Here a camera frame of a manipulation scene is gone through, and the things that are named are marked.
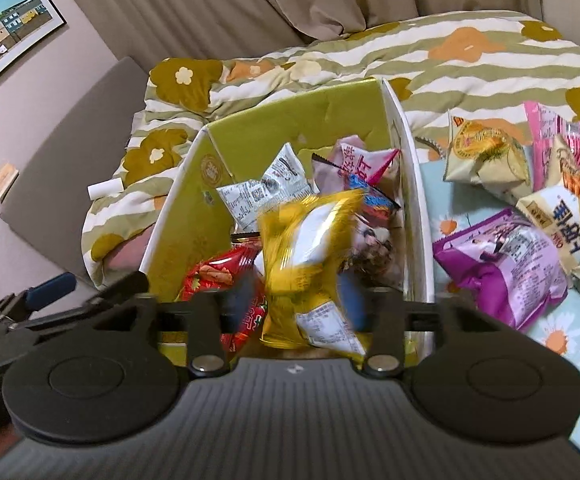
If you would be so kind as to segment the yellow orange snack bag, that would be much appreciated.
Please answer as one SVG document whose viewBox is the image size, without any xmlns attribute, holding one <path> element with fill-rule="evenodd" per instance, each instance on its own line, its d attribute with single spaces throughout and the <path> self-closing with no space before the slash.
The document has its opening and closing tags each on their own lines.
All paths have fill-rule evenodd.
<svg viewBox="0 0 580 480">
<path fill-rule="evenodd" d="M 489 119 L 448 114 L 444 180 L 480 186 L 511 205 L 532 192 L 522 144 Z"/>
</svg>

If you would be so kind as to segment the pink striped snack bag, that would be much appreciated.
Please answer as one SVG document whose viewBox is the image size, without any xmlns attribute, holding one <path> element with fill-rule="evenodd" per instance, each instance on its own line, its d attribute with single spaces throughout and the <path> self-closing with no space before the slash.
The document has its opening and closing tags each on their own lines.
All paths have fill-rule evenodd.
<svg viewBox="0 0 580 480">
<path fill-rule="evenodd" d="M 538 191 L 547 179 L 556 136 L 562 136 L 580 168 L 580 122 L 568 122 L 539 102 L 525 101 L 523 105 L 532 136 L 533 190 Z"/>
</svg>

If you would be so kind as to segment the small wooden block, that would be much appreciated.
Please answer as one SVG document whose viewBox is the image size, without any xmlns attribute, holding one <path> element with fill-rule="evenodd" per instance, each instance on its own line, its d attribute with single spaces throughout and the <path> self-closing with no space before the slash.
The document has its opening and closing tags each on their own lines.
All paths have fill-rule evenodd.
<svg viewBox="0 0 580 480">
<path fill-rule="evenodd" d="M 7 193 L 19 177 L 19 170 L 10 162 L 0 164 L 0 205 L 4 202 Z"/>
</svg>

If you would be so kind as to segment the white tissue roll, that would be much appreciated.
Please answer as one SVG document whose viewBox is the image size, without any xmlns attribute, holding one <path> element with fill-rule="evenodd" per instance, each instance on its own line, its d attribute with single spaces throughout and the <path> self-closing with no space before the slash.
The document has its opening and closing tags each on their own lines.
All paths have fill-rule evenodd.
<svg viewBox="0 0 580 480">
<path fill-rule="evenodd" d="M 107 181 L 91 184 L 87 188 L 88 196 L 92 202 L 101 200 L 107 196 L 116 195 L 124 191 L 124 184 L 121 178 L 114 178 Z"/>
</svg>

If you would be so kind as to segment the pink white snack bag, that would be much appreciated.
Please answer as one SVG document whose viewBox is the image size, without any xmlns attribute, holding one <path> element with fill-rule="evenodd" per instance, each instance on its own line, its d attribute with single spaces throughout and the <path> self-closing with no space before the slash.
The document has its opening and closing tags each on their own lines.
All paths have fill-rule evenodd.
<svg viewBox="0 0 580 480">
<path fill-rule="evenodd" d="M 349 174 L 355 174 L 366 183 L 375 185 L 400 153 L 398 148 L 368 151 L 365 142 L 354 134 L 337 140 L 328 160 Z"/>
</svg>

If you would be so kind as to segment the black white newsprint snack bag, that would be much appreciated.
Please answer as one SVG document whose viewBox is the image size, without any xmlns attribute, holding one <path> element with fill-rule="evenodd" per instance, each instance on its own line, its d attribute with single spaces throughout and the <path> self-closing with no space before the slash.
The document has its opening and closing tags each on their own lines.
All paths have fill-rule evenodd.
<svg viewBox="0 0 580 480">
<path fill-rule="evenodd" d="M 238 232 L 258 232 L 258 217 L 313 193 L 304 168 L 289 142 L 285 143 L 260 180 L 221 186 L 218 196 L 234 218 Z"/>
</svg>

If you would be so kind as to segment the purple snack bag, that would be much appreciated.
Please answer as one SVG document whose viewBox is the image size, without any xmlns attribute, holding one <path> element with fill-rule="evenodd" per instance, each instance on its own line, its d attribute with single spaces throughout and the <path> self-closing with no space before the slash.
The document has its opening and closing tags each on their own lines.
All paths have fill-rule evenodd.
<svg viewBox="0 0 580 480">
<path fill-rule="evenodd" d="M 516 330 L 568 294 L 556 246 L 512 208 L 437 240 L 432 252 L 480 311 Z"/>
</svg>

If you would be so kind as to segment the green cardboard box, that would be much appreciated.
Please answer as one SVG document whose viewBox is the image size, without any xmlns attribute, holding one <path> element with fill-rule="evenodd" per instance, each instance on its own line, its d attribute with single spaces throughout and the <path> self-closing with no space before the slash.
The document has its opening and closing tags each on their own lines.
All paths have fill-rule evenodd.
<svg viewBox="0 0 580 480">
<path fill-rule="evenodd" d="M 267 347 L 365 361 L 344 274 L 433 297 L 416 148 L 385 81 L 315 90 L 205 126 L 173 183 L 141 271 L 161 300 L 254 279 Z"/>
</svg>

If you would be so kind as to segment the red snack bag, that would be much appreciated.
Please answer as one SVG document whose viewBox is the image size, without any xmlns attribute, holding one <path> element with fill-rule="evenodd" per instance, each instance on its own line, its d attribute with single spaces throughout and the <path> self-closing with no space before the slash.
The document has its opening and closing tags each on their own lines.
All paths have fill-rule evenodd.
<svg viewBox="0 0 580 480">
<path fill-rule="evenodd" d="M 232 234 L 232 247 L 195 264 L 183 279 L 177 299 L 189 301 L 202 292 L 217 292 L 220 342 L 235 356 L 258 331 L 267 314 L 262 273 L 255 260 L 262 257 L 258 232 Z"/>
</svg>

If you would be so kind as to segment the yellow foil snack bag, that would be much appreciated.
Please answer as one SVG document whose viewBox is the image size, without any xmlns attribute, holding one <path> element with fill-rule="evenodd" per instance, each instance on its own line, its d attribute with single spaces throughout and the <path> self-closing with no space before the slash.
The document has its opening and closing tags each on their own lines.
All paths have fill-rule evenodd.
<svg viewBox="0 0 580 480">
<path fill-rule="evenodd" d="M 258 218 L 267 301 L 262 344 L 363 359 L 366 347 L 338 293 L 339 270 L 352 249 L 363 200 L 359 190 L 309 195 Z"/>
</svg>

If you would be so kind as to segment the cream blue-lettered snack bag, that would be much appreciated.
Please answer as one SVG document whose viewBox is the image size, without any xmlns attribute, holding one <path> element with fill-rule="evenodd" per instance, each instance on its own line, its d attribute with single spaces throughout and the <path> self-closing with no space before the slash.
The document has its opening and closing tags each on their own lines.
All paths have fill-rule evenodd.
<svg viewBox="0 0 580 480">
<path fill-rule="evenodd" d="M 544 188 L 516 207 L 550 238 L 570 275 L 580 265 L 580 167 L 561 134 L 552 140 Z"/>
</svg>

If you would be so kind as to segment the grey upholstered headboard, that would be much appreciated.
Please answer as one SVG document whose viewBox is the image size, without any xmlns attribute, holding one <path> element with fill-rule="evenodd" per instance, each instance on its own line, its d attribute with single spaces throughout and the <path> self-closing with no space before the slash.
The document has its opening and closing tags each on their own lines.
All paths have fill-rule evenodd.
<svg viewBox="0 0 580 480">
<path fill-rule="evenodd" d="M 60 120 L 13 183 L 0 218 L 36 252 L 85 283 L 81 236 L 89 185 L 108 180 L 144 108 L 147 74 L 122 58 Z"/>
</svg>

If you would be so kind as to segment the floral striped duvet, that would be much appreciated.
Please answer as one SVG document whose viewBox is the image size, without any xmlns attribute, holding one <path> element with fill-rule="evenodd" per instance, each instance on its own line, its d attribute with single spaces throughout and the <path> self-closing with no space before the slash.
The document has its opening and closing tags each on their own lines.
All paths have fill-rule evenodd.
<svg viewBox="0 0 580 480">
<path fill-rule="evenodd" d="M 156 223 L 176 168 L 209 122 L 295 94 L 383 78 L 412 132 L 445 144 L 447 116 L 480 120 L 528 143 L 523 105 L 580 122 L 580 47 L 511 10 L 458 11 L 383 24 L 260 58 L 167 58 L 150 70 L 145 107 L 116 170 L 122 190 L 94 200 L 81 248 L 92 284 L 107 255 Z"/>
</svg>

